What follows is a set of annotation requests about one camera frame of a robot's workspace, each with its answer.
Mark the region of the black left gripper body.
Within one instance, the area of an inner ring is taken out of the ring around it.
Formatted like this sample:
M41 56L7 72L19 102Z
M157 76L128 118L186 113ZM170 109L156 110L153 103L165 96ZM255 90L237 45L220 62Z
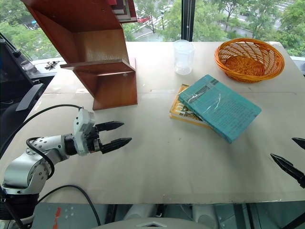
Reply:
M87 134L87 147L90 153L101 151L102 143L96 126Z

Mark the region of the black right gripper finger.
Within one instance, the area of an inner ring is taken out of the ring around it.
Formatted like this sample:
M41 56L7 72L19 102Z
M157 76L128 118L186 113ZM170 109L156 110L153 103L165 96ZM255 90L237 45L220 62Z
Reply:
M299 145L302 149L305 149L305 139L303 138L298 138L298 137L293 137L292 140Z
M302 188L305 188L305 174L302 171L295 168L291 162L281 156L275 154L270 154L270 156L283 171L293 177Z

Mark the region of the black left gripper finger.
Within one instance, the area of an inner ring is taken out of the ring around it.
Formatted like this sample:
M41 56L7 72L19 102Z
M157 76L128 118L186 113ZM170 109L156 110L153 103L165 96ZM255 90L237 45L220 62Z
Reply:
M95 128L98 132L101 131L110 131L119 128L120 126L124 125L123 122L119 121L110 121L106 123L96 124Z
M111 141L110 143L102 145L101 152L103 154L109 153L111 151L114 151L116 149L119 149L119 148L125 146L131 140L132 140L131 137L115 139L115 140Z

